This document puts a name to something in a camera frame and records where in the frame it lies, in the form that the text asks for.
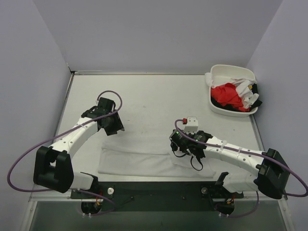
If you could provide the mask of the white t shirt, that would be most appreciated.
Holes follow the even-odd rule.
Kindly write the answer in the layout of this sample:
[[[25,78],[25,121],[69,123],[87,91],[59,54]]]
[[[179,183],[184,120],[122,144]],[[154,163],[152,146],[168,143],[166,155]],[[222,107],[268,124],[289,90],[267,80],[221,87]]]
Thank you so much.
[[[199,163],[190,158],[176,157],[167,135],[133,136],[116,135],[102,142],[98,172],[140,177],[212,178],[215,171],[202,161],[204,168],[197,171]]]

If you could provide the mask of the white plastic laundry basket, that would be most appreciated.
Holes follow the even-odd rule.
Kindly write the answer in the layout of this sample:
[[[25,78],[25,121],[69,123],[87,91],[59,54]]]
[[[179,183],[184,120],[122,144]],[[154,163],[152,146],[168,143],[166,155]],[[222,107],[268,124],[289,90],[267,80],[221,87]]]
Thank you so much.
[[[251,80],[253,83],[256,83],[256,77],[254,73],[246,68],[232,66],[232,65],[224,65],[224,64],[217,64],[211,67],[210,73],[206,73],[205,77],[211,76],[212,79],[217,81],[217,83],[222,84],[226,80],[239,80],[242,77]],[[232,117],[247,117],[249,115],[253,115],[257,110],[258,107],[252,109],[250,112],[236,112],[230,111],[226,109],[219,108],[212,103],[212,100],[209,96],[209,107],[210,109],[220,115],[232,116]]]

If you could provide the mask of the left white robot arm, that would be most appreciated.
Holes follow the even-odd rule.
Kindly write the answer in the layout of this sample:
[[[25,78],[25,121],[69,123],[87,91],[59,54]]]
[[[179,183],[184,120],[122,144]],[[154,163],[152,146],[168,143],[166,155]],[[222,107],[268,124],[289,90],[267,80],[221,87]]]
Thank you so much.
[[[108,136],[125,130],[115,106],[113,100],[101,97],[97,105],[81,115],[73,131],[49,147],[41,146],[36,152],[34,183],[60,193],[81,189],[86,197],[95,197],[99,191],[99,186],[94,183],[97,177],[73,170],[72,158],[101,129]]]

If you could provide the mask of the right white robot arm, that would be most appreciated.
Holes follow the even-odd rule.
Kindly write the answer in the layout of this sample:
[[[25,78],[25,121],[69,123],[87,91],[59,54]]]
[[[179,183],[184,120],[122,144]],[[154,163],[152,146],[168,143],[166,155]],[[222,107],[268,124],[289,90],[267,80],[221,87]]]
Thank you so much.
[[[198,162],[206,157],[213,158],[245,170],[245,174],[227,171],[221,174],[222,187],[230,193],[259,191],[269,198],[281,199],[285,192],[290,174],[285,170],[285,160],[274,149],[250,151],[203,131],[182,134],[173,130],[169,139],[173,151],[195,157]]]

